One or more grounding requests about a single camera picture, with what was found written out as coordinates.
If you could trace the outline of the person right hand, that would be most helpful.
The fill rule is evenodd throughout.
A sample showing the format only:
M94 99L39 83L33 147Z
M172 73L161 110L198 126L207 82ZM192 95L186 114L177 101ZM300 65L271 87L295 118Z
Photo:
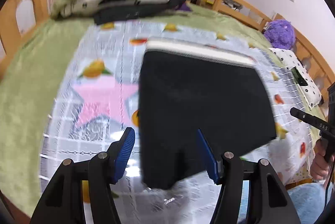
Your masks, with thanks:
M314 151L315 156L310 167L310 175L312 176L313 180L324 180L328 176L330 166L334 161L334 155L332 155L331 159L328 162L324 159L325 148L322 145L321 139L316 142Z

